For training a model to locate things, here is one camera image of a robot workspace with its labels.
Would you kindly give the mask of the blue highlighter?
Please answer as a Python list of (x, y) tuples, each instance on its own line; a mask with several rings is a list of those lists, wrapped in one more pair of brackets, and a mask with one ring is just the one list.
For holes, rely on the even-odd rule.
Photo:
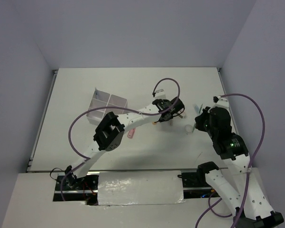
[(196, 113), (197, 114), (200, 114), (201, 113), (201, 111), (202, 111), (202, 104), (200, 105), (200, 106), (198, 106), (198, 105), (194, 105), (194, 109), (195, 109), (195, 111), (196, 111)]

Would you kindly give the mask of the green gel pen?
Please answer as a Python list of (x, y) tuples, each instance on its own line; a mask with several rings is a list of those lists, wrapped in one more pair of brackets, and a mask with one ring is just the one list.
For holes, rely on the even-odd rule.
[(194, 121), (194, 125), (193, 125), (193, 132), (194, 132), (194, 130), (196, 129), (196, 125), (197, 125), (197, 123), (196, 123), (196, 120), (195, 120), (195, 121)]

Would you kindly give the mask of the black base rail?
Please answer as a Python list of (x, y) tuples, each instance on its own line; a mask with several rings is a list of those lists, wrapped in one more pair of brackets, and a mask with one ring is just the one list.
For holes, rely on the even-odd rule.
[(166, 205), (186, 199), (218, 197), (196, 172), (134, 171), (89, 173), (76, 187), (58, 174), (53, 201), (80, 201), (89, 206)]

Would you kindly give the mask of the pink translucent correction tape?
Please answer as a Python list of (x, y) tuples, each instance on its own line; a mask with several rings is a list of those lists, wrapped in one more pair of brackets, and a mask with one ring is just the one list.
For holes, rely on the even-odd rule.
[(133, 129), (131, 129), (129, 132), (128, 132), (128, 135), (127, 135), (127, 137), (129, 138), (129, 139), (132, 139), (133, 138), (133, 136), (134, 136), (134, 134), (135, 134), (135, 128), (133, 128)]

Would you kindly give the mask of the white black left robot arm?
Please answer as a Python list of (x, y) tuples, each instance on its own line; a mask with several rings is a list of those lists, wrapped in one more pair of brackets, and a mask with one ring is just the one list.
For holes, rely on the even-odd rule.
[(65, 177), (62, 182), (66, 182), (72, 189), (79, 189), (83, 185), (83, 180), (89, 169), (106, 152), (115, 150), (120, 146), (123, 135), (128, 131), (148, 123), (167, 122), (177, 117), (185, 110), (185, 106), (180, 98), (175, 97), (172, 101), (167, 99), (156, 99), (151, 104), (140, 110), (109, 106), (109, 109), (125, 110), (125, 114), (115, 114), (108, 112), (95, 129), (92, 143), (85, 153), (80, 153), (74, 146), (71, 133), (75, 123), (84, 115), (103, 109), (103, 107), (88, 110), (79, 115), (70, 125), (68, 130), (68, 141), (74, 152), (81, 157), (75, 164), (69, 165), (65, 170)]

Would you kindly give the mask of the white divided organizer box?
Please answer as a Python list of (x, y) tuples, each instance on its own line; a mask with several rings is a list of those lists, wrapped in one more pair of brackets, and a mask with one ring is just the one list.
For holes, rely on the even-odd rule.
[(86, 117), (90, 124), (98, 125), (104, 116), (109, 112), (114, 112), (115, 115), (123, 114), (126, 111), (123, 109), (112, 109), (107, 107), (128, 107), (128, 100), (124, 97), (120, 97), (114, 94), (110, 94), (99, 90), (99, 100), (95, 99), (95, 93), (93, 93), (88, 110), (103, 107), (103, 109), (95, 110), (86, 114)]

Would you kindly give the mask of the clear tape roll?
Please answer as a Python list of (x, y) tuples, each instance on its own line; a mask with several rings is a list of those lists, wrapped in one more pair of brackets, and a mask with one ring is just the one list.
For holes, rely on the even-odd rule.
[(184, 129), (185, 129), (185, 132), (186, 132), (186, 133), (192, 133), (192, 132), (193, 132), (193, 126), (192, 126), (192, 125), (187, 124), (187, 125), (184, 127)]

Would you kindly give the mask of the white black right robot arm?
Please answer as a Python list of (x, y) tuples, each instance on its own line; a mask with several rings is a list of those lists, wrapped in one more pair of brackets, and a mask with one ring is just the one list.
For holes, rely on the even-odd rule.
[(222, 107), (206, 107), (196, 117), (196, 129), (206, 132), (215, 152), (227, 166), (235, 182), (233, 187), (212, 162), (197, 168), (197, 182), (210, 185), (228, 206), (234, 228), (274, 228), (284, 222), (283, 215), (267, 201), (250, 164), (250, 156), (243, 139), (232, 132), (231, 117)]

